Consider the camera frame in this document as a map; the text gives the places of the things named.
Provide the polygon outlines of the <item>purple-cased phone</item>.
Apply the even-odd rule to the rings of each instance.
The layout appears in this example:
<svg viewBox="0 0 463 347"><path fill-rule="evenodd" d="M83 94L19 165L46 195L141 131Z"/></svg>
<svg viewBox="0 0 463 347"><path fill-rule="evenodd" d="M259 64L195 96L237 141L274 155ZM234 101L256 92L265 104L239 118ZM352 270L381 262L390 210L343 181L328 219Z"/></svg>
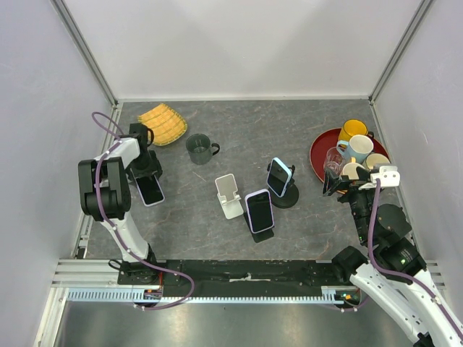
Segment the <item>purple-cased phone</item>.
<svg viewBox="0 0 463 347"><path fill-rule="evenodd" d="M165 201L164 193L155 176L136 178L135 183L144 206L150 207Z"/></svg>

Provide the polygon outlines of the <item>blue-cased phone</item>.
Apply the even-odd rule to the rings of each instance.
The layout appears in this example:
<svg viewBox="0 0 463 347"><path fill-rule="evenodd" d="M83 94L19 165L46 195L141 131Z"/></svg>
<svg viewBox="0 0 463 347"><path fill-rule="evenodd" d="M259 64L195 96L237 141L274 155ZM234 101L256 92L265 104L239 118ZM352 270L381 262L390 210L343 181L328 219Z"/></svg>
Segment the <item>blue-cased phone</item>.
<svg viewBox="0 0 463 347"><path fill-rule="evenodd" d="M267 185L277 196L283 197L292 178L292 170L279 158L273 158L268 167Z"/></svg>

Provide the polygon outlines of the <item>lavender-cased phone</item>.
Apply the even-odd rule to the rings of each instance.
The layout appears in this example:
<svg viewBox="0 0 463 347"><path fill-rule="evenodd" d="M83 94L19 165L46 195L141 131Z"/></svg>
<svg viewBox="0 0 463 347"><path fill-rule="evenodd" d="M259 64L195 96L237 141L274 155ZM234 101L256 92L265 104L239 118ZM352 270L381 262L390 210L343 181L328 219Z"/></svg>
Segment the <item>lavender-cased phone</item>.
<svg viewBox="0 0 463 347"><path fill-rule="evenodd" d="M259 234L274 227L271 196L267 189L246 195L245 205L252 234Z"/></svg>

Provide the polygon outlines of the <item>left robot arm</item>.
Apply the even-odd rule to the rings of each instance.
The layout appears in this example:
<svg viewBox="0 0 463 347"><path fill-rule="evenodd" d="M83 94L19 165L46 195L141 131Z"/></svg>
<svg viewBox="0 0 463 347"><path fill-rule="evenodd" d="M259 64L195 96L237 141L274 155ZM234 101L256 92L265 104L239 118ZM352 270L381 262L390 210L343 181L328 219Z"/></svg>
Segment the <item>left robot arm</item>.
<svg viewBox="0 0 463 347"><path fill-rule="evenodd" d="M148 148L153 140L151 129L133 123L129 133L116 138L106 152L78 163L82 211L105 227L119 247L122 259L109 260L109 266L119 271L122 285L156 285L162 280L156 256L130 213L131 182L145 206L165 200L158 182L163 169L155 151Z"/></svg>

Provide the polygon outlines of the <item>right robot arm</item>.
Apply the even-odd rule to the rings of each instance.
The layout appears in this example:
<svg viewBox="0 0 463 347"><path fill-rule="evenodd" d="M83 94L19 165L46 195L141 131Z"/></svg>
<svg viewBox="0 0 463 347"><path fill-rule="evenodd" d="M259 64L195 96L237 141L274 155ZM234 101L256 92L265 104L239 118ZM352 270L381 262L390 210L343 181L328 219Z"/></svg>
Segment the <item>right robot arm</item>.
<svg viewBox="0 0 463 347"><path fill-rule="evenodd" d="M367 294L405 333L414 346L461 346L462 322L438 290L417 247L407 239L411 225L401 207L379 203L383 188L397 187L395 166L373 172L357 168L354 178L325 169L323 195L342 190L363 255L347 247L332 260L332 278Z"/></svg>

